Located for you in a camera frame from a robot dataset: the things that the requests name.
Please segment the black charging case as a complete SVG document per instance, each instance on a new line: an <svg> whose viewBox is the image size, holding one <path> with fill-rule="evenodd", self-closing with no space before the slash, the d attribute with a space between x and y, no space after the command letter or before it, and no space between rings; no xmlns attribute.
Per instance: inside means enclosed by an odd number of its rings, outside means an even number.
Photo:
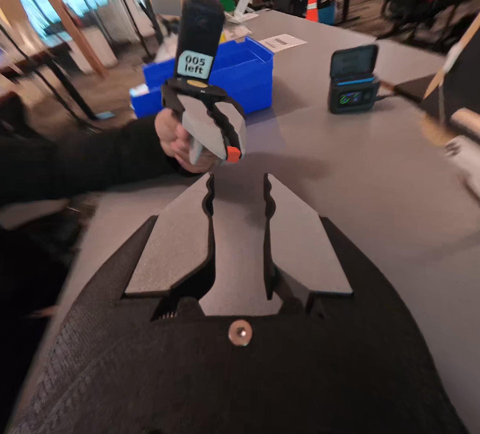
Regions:
<svg viewBox="0 0 480 434"><path fill-rule="evenodd" d="M328 110L335 115L363 113L377 99L380 79L375 73L377 44L338 50L330 63Z"/></svg>

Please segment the white board stand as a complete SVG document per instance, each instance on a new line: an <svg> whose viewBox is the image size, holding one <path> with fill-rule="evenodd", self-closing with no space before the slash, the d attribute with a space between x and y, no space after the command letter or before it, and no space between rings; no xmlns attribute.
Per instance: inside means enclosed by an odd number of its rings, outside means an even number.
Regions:
<svg viewBox="0 0 480 434"><path fill-rule="evenodd" d="M457 110L451 126L460 135L445 145L445 155L456 169L459 179L470 195L480 201L480 115L468 108Z"/></svg>

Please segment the dark flat tablet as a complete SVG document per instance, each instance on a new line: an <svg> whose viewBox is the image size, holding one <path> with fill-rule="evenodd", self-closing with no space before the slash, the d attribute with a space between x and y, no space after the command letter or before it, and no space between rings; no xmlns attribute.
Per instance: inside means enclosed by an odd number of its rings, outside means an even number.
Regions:
<svg viewBox="0 0 480 434"><path fill-rule="evenodd" d="M393 87L393 92L419 105L436 74L399 83Z"/></svg>

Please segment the wooden support post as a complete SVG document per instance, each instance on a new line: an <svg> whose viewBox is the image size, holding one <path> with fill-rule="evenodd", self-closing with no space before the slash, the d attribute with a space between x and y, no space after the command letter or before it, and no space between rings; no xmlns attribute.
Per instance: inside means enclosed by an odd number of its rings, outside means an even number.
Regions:
<svg viewBox="0 0 480 434"><path fill-rule="evenodd" d="M57 15L60 17L60 20L63 23L68 34L75 41L77 47L83 54L84 58L92 68L92 70L98 74L100 77L105 78L108 76L108 70L105 68L103 63L100 61L93 48L73 21L72 17L69 14L69 11L66 9L66 6L63 0L48 0L53 9L56 11Z"/></svg>

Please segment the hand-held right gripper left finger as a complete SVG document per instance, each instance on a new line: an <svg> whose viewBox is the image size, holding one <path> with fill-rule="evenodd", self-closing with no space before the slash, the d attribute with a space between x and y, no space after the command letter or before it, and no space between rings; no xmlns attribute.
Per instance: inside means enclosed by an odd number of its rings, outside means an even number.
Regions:
<svg viewBox="0 0 480 434"><path fill-rule="evenodd" d="M215 282L214 175L204 174L158 214L125 295L195 297Z"/></svg>

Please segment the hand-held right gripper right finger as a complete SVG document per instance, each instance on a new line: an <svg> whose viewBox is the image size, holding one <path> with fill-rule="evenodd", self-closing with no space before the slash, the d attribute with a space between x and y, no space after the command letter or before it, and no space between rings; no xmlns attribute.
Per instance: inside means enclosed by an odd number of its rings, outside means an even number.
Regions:
<svg viewBox="0 0 480 434"><path fill-rule="evenodd" d="M273 174L263 178L263 278L268 300L351 296L353 289L320 215Z"/></svg>

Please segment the black board with wooden frame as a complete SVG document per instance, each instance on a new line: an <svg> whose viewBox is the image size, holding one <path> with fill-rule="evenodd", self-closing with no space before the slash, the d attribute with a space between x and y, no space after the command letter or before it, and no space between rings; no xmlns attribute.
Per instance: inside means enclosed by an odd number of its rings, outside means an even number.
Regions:
<svg viewBox="0 0 480 434"><path fill-rule="evenodd" d="M444 146L466 134L479 143L480 133L480 16L449 51L423 96L423 136Z"/></svg>

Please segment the person's left hand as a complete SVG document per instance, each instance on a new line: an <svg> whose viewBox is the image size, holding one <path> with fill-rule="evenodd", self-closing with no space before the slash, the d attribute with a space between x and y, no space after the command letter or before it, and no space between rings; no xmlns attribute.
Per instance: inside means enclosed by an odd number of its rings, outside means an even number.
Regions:
<svg viewBox="0 0 480 434"><path fill-rule="evenodd" d="M171 109L163 108L156 115L154 129L164 153L189 173L206 173L219 164L219 159L209 150L203 150L195 164L190 163L190 134Z"/></svg>

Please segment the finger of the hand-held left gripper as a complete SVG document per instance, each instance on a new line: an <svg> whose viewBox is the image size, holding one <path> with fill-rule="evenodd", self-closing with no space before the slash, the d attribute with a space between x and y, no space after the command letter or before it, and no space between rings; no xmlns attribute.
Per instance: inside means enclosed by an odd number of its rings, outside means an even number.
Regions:
<svg viewBox="0 0 480 434"><path fill-rule="evenodd" d="M246 124L242 107L237 102L215 102L213 118L223 136L225 155L227 156L227 146L230 145L240 149L242 159L247 146Z"/></svg>
<svg viewBox="0 0 480 434"><path fill-rule="evenodd" d="M227 159L226 145L222 131L208 114L204 103L188 95L178 95L183 106L182 126L190 135L189 161L198 162L204 149L211 152L217 159L225 162Z"/></svg>

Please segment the white paper sheet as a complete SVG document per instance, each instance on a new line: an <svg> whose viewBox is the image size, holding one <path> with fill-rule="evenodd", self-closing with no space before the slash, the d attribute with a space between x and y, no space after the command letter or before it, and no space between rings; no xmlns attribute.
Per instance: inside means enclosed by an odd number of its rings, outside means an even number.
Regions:
<svg viewBox="0 0 480 434"><path fill-rule="evenodd" d="M305 45L307 44L307 41L298 39L288 34L281 34L260 40L259 43L270 50L273 54L276 54L290 48Z"/></svg>

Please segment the blue plastic bin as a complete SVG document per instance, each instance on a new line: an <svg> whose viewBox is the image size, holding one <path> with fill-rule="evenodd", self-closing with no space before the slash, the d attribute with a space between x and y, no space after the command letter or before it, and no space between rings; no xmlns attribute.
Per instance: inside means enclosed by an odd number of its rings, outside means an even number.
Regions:
<svg viewBox="0 0 480 434"><path fill-rule="evenodd" d="M238 102L244 114L272 105L274 54L246 36L242 42L220 44L210 82ZM174 59L142 67L145 83L129 90L130 107L138 118L158 113L162 107L161 85L173 76Z"/></svg>

